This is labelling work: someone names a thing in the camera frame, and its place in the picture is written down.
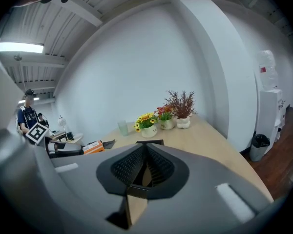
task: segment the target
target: trash can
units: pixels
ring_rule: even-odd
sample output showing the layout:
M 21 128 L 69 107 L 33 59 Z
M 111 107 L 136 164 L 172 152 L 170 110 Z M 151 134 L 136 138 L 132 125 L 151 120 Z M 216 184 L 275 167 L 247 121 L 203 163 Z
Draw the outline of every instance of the trash can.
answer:
M 251 143 L 251 161 L 260 161 L 269 147 L 270 141 L 265 135 L 255 135 Z

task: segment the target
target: potted plant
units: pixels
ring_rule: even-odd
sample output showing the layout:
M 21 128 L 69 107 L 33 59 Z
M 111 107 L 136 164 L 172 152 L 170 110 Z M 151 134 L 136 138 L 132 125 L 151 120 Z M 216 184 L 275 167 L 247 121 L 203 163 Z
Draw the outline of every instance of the potted plant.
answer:
M 143 138 L 152 138 L 157 133 L 157 128 L 154 125 L 157 121 L 154 113 L 147 113 L 137 118 L 134 128 L 137 132 L 141 132 Z
M 170 94 L 170 98 L 166 100 L 166 107 L 172 109 L 172 114 L 177 116 L 178 128 L 189 128 L 190 126 L 190 114 L 195 114 L 194 109 L 194 91 L 188 95 L 185 91 L 182 91 L 181 97 L 178 96 L 178 92 L 167 91 Z
M 154 114 L 159 118 L 161 129 L 170 130 L 174 128 L 175 124 L 172 118 L 173 114 L 170 107 L 158 107 Z

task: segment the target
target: table top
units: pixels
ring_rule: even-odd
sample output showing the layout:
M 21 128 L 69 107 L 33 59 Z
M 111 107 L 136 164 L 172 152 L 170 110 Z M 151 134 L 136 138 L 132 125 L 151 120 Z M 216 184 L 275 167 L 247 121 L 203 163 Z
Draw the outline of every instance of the table top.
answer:
M 83 136 L 84 136 L 83 134 L 75 134 L 73 136 L 74 140 L 68 141 L 68 143 L 72 143 L 72 144 L 77 143 L 79 140 L 83 138 Z
M 54 134 L 54 135 L 51 136 L 51 138 L 52 138 L 52 139 L 56 139 L 57 137 L 59 137 L 59 136 L 65 134 L 65 131 L 57 131 L 57 132 L 55 132 L 55 133 L 53 133 L 53 134 Z
M 135 131 L 133 123 L 129 123 L 128 136 L 122 136 L 117 128 L 109 135 L 102 138 L 102 141 L 105 142 L 115 139 L 115 144 L 112 147 L 112 149 L 115 149 L 134 144 L 138 140 L 163 139 L 165 146 L 206 156 L 224 164 L 233 172 L 252 183 L 268 198 L 269 201 L 273 202 L 271 194 L 254 169 L 219 132 L 197 115 L 193 115 L 190 118 L 190 121 L 191 125 L 188 129 L 178 129 L 175 127 L 171 130 L 162 130 L 157 124 L 157 134 L 148 139 L 143 138 L 141 133 Z

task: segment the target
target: white pillar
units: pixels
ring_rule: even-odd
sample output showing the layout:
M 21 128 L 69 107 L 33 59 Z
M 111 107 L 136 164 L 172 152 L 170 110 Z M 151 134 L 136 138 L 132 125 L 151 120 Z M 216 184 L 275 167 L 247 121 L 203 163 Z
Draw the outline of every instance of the white pillar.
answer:
M 248 147 L 257 113 L 251 58 L 226 15 L 211 0 L 171 0 L 199 42 L 215 93 L 214 127 L 238 151 Z

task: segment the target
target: red dried plant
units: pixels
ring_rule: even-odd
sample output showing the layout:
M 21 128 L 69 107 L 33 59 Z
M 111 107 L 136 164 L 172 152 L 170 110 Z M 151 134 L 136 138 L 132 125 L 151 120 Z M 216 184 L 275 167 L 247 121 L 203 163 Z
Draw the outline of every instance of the red dried plant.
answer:
M 194 109 L 194 91 L 190 92 L 188 95 L 185 91 L 182 91 L 181 97 L 179 98 L 178 92 L 167 91 L 170 98 L 166 99 L 166 107 L 172 109 L 172 114 L 178 118 L 187 118 L 191 113 L 195 114 Z

